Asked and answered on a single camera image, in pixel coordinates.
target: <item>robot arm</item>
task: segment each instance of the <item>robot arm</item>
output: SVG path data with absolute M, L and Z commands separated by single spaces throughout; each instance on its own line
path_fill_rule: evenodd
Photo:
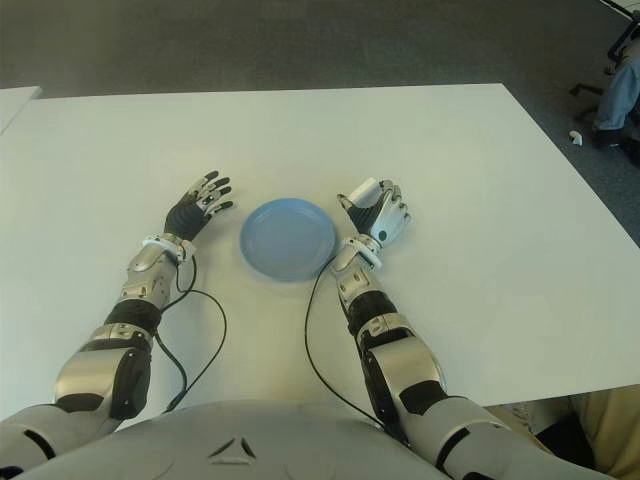
M 127 269 L 120 298 L 102 326 L 63 366 L 55 403 L 26 408 L 0 423 L 0 478 L 31 469 L 113 432 L 147 401 L 151 349 L 171 282 L 191 258 L 191 241 L 232 202 L 217 172 L 199 179 L 167 215 L 164 233 L 147 237 Z
M 380 249 L 408 223 L 407 207 L 391 182 L 368 186 L 338 197 L 359 235 L 345 240 L 332 273 L 387 431 L 454 479 L 609 478 L 543 452 L 471 400 L 447 395 L 437 359 L 373 274 Z M 357 206 L 372 192 L 374 203 Z

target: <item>wire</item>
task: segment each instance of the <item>wire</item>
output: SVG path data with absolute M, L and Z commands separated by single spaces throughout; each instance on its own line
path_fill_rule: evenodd
M 170 412 L 174 408 L 176 408 L 178 406 L 178 404 L 182 401 L 182 399 L 187 395 L 187 393 L 189 393 L 189 390 L 191 390 L 193 388 L 193 386 L 196 384 L 196 382 L 198 380 L 200 380 L 200 378 L 205 374 L 207 369 L 211 366 L 211 364 L 214 362 L 214 360 L 220 354 L 220 351 L 222 350 L 222 347 L 224 346 L 224 342 L 227 339 L 227 330 L 228 330 L 227 314 L 225 313 L 224 308 L 222 308 L 222 305 L 220 305 L 220 302 L 213 295 L 210 295 L 207 292 L 203 292 L 202 290 L 191 289 L 190 291 L 193 292 L 193 293 L 199 293 L 200 295 L 204 295 L 205 297 L 210 299 L 212 302 L 214 302 L 218 306 L 218 309 L 220 310 L 220 313 L 222 314 L 222 321 L 223 321 L 223 324 L 224 324 L 224 329 L 222 331 L 222 339 L 220 340 L 220 344 L 218 345 L 218 348 L 217 348 L 216 352 L 209 359 L 207 364 L 202 368 L 202 370 L 200 370 L 200 373 L 198 373 L 198 375 L 196 375 L 196 378 L 194 378 L 194 380 L 189 384 L 189 386 L 184 391 L 180 392 L 177 395 L 177 397 L 174 398 L 171 401 L 171 403 L 169 403 L 169 406 L 165 410 L 165 413 L 166 412 Z
M 176 265 L 176 289 L 178 290 L 178 292 L 182 293 L 182 295 L 178 297 L 176 300 L 174 300 L 173 302 L 165 305 L 165 307 L 160 311 L 160 313 L 166 312 L 171 307 L 176 305 L 178 302 L 181 302 L 182 300 L 184 300 L 184 298 L 189 294 L 189 291 L 193 288 L 193 285 L 196 283 L 196 276 L 198 275 L 198 264 L 196 262 L 196 257 L 192 256 L 191 261 L 193 263 L 193 276 L 191 277 L 191 283 L 189 284 L 189 287 L 186 290 L 182 290 L 180 288 L 180 269 Z M 178 395 L 176 395 L 173 398 L 173 400 L 175 400 L 187 388 L 187 383 L 188 383 L 187 372 L 182 366 L 182 363 L 180 363 L 180 360 L 178 360 L 175 357 L 175 355 L 171 353 L 171 350 L 169 350 L 169 347 L 167 347 L 165 343 L 162 341 L 162 337 L 160 337 L 160 333 L 157 330 L 154 333 L 153 338 L 158 343 L 158 346 L 160 347 L 160 349 L 164 352 L 167 358 L 171 360 L 171 362 L 173 362 L 173 364 L 178 369 L 178 372 L 180 373 L 180 378 L 182 379 L 182 388 L 180 388 L 180 392 L 178 392 Z
M 176 265 L 176 289 L 178 290 L 178 292 L 182 293 L 182 295 L 180 295 L 178 298 L 176 298 L 173 302 L 165 305 L 164 308 L 162 310 L 160 310 L 160 313 L 166 312 L 171 307 L 173 307 L 175 304 L 177 304 L 177 303 L 181 302 L 182 300 L 184 300 L 184 298 L 187 295 L 189 295 L 189 292 L 191 291 L 191 289 L 193 289 L 193 286 L 196 283 L 196 278 L 198 277 L 198 263 L 196 262 L 196 256 L 195 255 L 191 256 L 191 263 L 193 264 L 193 276 L 191 277 L 191 283 L 189 284 L 189 287 L 186 290 L 182 290 L 180 288 L 180 282 L 179 282 L 180 269 Z
M 327 267 L 331 264 L 331 262 L 333 261 L 333 258 L 331 258 L 327 263 L 324 264 L 324 266 L 322 267 L 322 269 L 320 270 L 320 273 L 318 274 L 318 277 L 316 278 L 315 283 L 313 284 L 313 288 L 311 289 L 311 295 L 309 296 L 309 304 L 307 305 L 307 313 L 305 315 L 304 318 L 304 348 L 307 351 L 307 358 L 309 359 L 309 363 L 311 364 L 311 368 L 313 368 L 313 371 L 315 372 L 315 374 L 318 376 L 318 378 L 320 379 L 320 381 L 324 384 L 325 387 L 327 387 L 327 389 L 333 393 L 336 397 L 338 397 L 340 400 L 342 400 L 344 403 L 346 403 L 347 405 L 349 405 L 351 408 L 353 408 L 354 410 L 356 410 L 357 412 L 361 413 L 362 415 L 364 415 L 365 417 L 367 417 L 369 420 L 371 420 L 372 422 L 376 423 L 377 425 L 379 425 L 381 428 L 385 428 L 384 423 L 382 423 L 380 420 L 378 420 L 377 418 L 373 417 L 372 415 L 368 414 L 367 412 L 365 412 L 364 410 L 362 410 L 360 407 L 358 407 L 357 405 L 351 403 L 349 400 L 347 400 L 345 397 L 343 397 L 342 395 L 340 395 L 335 388 L 333 388 L 329 382 L 322 376 L 322 374 L 320 373 L 320 371 L 318 370 L 318 367 L 316 367 L 316 364 L 313 361 L 313 358 L 311 357 L 311 350 L 309 349 L 309 316 L 311 313 L 311 304 L 313 303 L 313 297 L 316 293 L 316 288 L 318 287 L 318 283 L 320 282 L 320 278 L 322 277 L 322 274 L 324 273 L 324 271 L 327 269 Z
M 156 342 L 158 343 L 158 346 L 162 349 L 164 354 L 169 358 L 169 360 L 173 362 L 173 364 L 176 366 L 176 368 L 180 372 L 180 377 L 182 378 L 182 388 L 180 389 L 180 392 L 184 392 L 184 390 L 187 388 L 187 381 L 188 381 L 187 372 L 184 370 L 184 367 L 180 363 L 180 360 L 178 360 L 173 355 L 173 353 L 171 353 L 171 350 L 169 350 L 169 348 L 164 344 L 164 342 L 162 341 L 162 338 L 160 338 L 160 334 L 158 334 L 157 331 L 153 335 L 153 338 L 155 338 Z
M 226 338 L 227 338 L 227 330 L 228 330 L 227 314 L 224 311 L 224 308 L 222 307 L 220 302 L 213 295 L 210 295 L 207 292 L 203 292 L 201 290 L 196 290 L 196 289 L 193 288 L 193 286 L 196 283 L 196 278 L 198 276 L 198 263 L 196 262 L 195 255 L 191 257 L 191 261 L 193 263 L 193 276 L 191 277 L 191 282 L 189 283 L 189 287 L 186 290 L 182 290 L 180 288 L 180 270 L 176 266 L 176 289 L 178 290 L 178 292 L 182 293 L 182 295 L 180 295 L 180 297 L 175 299 L 173 302 L 167 304 L 161 310 L 161 313 L 166 312 L 168 309 L 170 309 L 171 307 L 175 306 L 176 304 L 178 304 L 179 302 L 184 300 L 187 297 L 187 295 L 189 295 L 190 293 L 192 293 L 192 292 L 193 293 L 198 293 L 200 295 L 204 295 L 205 297 L 209 298 L 211 301 L 213 301 L 218 306 L 218 309 L 220 310 L 220 313 L 222 313 L 222 320 L 223 320 L 223 323 L 224 323 L 224 330 L 223 330 L 223 333 L 222 333 L 222 340 L 220 341 L 220 345 L 218 345 L 218 348 L 216 349 L 215 353 L 213 354 L 211 359 L 207 362 L 207 364 L 203 367 L 203 369 L 200 371 L 200 373 L 198 373 L 196 378 L 190 384 L 188 384 L 187 373 L 186 373 L 184 367 L 182 366 L 180 361 L 175 357 L 175 355 L 173 355 L 173 353 L 171 353 L 171 350 L 169 350 L 169 348 L 164 344 L 164 342 L 162 341 L 162 338 L 160 337 L 160 334 L 156 331 L 156 333 L 154 334 L 154 338 L 158 342 L 158 345 L 160 346 L 162 351 L 165 353 L 165 355 L 176 366 L 176 368 L 180 372 L 180 377 L 182 378 L 182 388 L 180 389 L 178 394 L 175 397 L 173 397 L 173 399 L 169 402 L 169 404 L 167 405 L 167 408 L 165 409 L 165 411 L 163 413 L 171 412 L 172 410 L 174 410 L 178 406 L 178 404 L 187 395 L 187 393 L 189 393 L 189 390 L 191 390 L 193 388 L 193 386 L 196 384 L 196 382 L 198 380 L 200 380 L 200 378 L 205 374 L 205 372 L 211 366 L 211 364 L 214 362 L 214 360 L 218 357 L 218 355 L 220 354 L 220 351 L 222 350 L 222 347 L 223 347 L 223 345 L 224 345 L 224 343 L 226 341 Z

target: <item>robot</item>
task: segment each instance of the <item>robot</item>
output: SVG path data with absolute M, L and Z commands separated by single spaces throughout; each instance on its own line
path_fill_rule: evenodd
M 339 301 L 384 428 L 342 410 L 231 401 L 173 411 L 115 432 L 146 404 L 153 336 L 193 239 L 232 205 L 228 178 L 199 179 L 145 239 L 104 324 L 63 366 L 55 402 L 0 423 L 0 478 L 610 478 L 556 458 L 471 400 L 449 396 L 426 343 L 376 279 L 410 216 L 398 185 L 369 204 L 339 195 L 357 231 L 331 264 Z

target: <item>gray carpet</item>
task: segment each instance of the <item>gray carpet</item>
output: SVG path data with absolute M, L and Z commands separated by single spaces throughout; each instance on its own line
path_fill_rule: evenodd
M 597 0 L 2 0 L 0 86 L 45 97 L 502 82 L 640 245 L 640 170 L 576 147 L 626 19 Z

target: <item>blue plate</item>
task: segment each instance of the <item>blue plate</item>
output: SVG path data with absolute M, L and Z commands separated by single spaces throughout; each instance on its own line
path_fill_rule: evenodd
M 251 266 L 285 281 L 316 276 L 335 243 L 329 216 L 299 198 L 265 203 L 249 215 L 240 233 L 240 248 Z

